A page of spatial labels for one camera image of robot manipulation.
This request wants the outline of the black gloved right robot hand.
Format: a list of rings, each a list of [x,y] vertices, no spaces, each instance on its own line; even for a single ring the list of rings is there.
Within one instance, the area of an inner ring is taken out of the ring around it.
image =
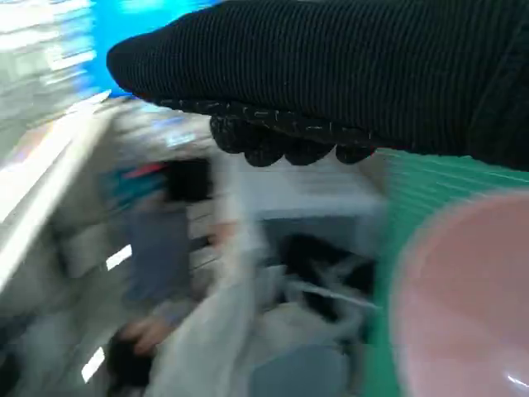
[[[378,149],[528,168],[525,1],[225,1],[107,53],[255,167]]]

